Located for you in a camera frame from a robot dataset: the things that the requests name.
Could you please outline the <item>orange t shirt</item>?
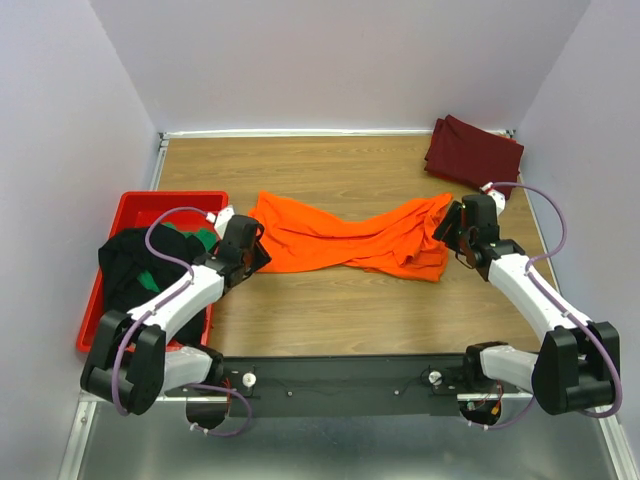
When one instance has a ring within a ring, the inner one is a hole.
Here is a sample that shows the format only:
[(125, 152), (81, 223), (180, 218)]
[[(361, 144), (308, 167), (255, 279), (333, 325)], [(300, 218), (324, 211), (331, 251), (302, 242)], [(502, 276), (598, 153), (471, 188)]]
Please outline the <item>orange t shirt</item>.
[(412, 199), (363, 221), (346, 221), (262, 191), (249, 215), (265, 228), (271, 256), (264, 273), (300, 273), (343, 265), (407, 280), (437, 282), (448, 250), (433, 238), (452, 202), (449, 193)]

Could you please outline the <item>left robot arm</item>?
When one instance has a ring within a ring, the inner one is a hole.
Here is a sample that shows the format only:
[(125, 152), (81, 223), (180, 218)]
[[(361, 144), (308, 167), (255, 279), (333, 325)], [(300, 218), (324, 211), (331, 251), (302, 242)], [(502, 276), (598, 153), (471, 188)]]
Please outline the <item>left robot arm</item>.
[(154, 257), (181, 266), (179, 280), (149, 301), (126, 312), (111, 311), (100, 319), (80, 377), (81, 388), (111, 402), (123, 416), (141, 415), (169, 390), (223, 388), (223, 357), (205, 347), (167, 346), (197, 313), (216, 303), (271, 260), (261, 244), (264, 226), (227, 207), (205, 215), (218, 233), (213, 250), (193, 263), (145, 246)]

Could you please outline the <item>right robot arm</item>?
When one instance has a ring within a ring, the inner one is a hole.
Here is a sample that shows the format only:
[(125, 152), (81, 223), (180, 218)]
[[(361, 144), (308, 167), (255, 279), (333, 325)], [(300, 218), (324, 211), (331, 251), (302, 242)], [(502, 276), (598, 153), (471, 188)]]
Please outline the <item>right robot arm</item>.
[(469, 381), (506, 382), (530, 393), (550, 415), (616, 414), (622, 404), (620, 339), (609, 322), (594, 322), (573, 307), (536, 270), (514, 240), (500, 236), (501, 193), (467, 195), (449, 207), (433, 237), (498, 289), (536, 332), (537, 353), (504, 342), (467, 348)]

